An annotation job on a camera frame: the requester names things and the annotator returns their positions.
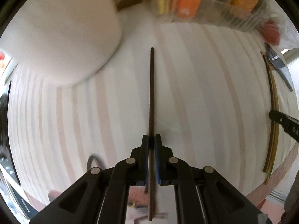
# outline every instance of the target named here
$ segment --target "clear plastic bag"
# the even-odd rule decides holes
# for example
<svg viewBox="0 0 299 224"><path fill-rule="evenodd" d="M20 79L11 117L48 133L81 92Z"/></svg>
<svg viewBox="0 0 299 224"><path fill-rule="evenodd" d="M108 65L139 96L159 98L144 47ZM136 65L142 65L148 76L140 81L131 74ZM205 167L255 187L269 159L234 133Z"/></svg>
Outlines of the clear plastic bag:
<svg viewBox="0 0 299 224"><path fill-rule="evenodd" d="M280 50L299 48L299 33L283 9L274 0L262 0L264 22L257 27L266 42Z"/></svg>

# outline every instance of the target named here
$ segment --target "wooden stick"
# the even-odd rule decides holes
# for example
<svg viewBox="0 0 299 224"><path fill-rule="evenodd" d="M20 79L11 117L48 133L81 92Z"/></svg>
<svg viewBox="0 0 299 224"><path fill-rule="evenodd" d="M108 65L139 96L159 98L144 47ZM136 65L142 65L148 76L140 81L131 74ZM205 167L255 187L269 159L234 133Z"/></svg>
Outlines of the wooden stick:
<svg viewBox="0 0 299 224"><path fill-rule="evenodd" d="M150 48L150 73L149 73L149 216L152 221L155 208L155 173L154 173L154 137L155 137L155 69L154 48Z"/></svg>
<svg viewBox="0 0 299 224"><path fill-rule="evenodd" d="M268 78L269 78L270 95L271 95L271 109L279 111L277 88L276 88L275 79L274 79L274 76L272 73L272 71L275 68L272 66L272 64L269 63L266 54L262 53L262 55L263 55L263 58L264 58L264 61L266 64L267 74L268 74ZM278 134L279 134L279 124L272 121L271 122L269 148L268 148L267 158L266 158L266 162L265 162L264 169L263 169L263 172L267 173L267 178L265 180L265 184L268 183L271 173L272 173L272 170L273 170L277 146L278 146Z"/></svg>

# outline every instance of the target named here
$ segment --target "white surface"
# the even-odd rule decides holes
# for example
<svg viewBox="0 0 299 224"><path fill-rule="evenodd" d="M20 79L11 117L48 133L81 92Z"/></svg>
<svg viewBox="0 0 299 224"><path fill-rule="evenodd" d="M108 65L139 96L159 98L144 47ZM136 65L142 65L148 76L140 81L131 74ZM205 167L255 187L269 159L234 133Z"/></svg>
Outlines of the white surface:
<svg viewBox="0 0 299 224"><path fill-rule="evenodd" d="M198 24L159 24L146 4L118 13L123 39L110 61L74 87L55 87L19 65L9 97L9 139L23 188L48 203L86 171L130 156L148 131L150 47L156 123L165 146L210 165L244 195L266 179L271 99L258 35ZM298 118L295 92L274 72L280 111ZM295 141L280 128L274 170Z"/></svg>
<svg viewBox="0 0 299 224"><path fill-rule="evenodd" d="M37 74L66 85L101 68L120 38L111 0L28 0L0 45Z"/></svg>

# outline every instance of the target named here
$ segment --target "red object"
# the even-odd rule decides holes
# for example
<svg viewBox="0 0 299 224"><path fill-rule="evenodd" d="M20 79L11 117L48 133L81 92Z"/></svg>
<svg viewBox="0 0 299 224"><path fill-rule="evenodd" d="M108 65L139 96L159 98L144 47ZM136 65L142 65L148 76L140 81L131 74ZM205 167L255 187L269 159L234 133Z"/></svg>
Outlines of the red object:
<svg viewBox="0 0 299 224"><path fill-rule="evenodd" d="M0 60L3 60L5 58L5 55L3 52L0 52Z"/></svg>
<svg viewBox="0 0 299 224"><path fill-rule="evenodd" d="M269 20L261 26L261 35L268 44L279 45L280 32L277 23Z"/></svg>
<svg viewBox="0 0 299 224"><path fill-rule="evenodd" d="M264 199L261 203L259 203L259 204L257 205L257 208L258 208L259 210L261 210L261 208L262 208L262 206L264 205L265 201L266 201L266 199Z"/></svg>

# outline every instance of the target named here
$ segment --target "striped tablecloth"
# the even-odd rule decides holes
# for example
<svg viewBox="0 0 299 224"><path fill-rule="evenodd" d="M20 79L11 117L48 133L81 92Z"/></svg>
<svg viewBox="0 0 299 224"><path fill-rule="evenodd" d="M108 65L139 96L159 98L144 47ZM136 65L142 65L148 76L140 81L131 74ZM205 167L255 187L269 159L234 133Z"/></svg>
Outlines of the striped tablecloth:
<svg viewBox="0 0 299 224"><path fill-rule="evenodd" d="M271 100L258 34L161 24L143 3L122 10L119 19L119 48L78 85L55 87L22 63L15 69L8 130L24 190L46 205L49 191L64 191L84 174L90 154L113 167L140 146L148 132L150 47L163 144L191 166L213 166L244 195L261 185ZM274 76L280 111L298 118L295 92ZM280 128L274 170L294 144Z"/></svg>

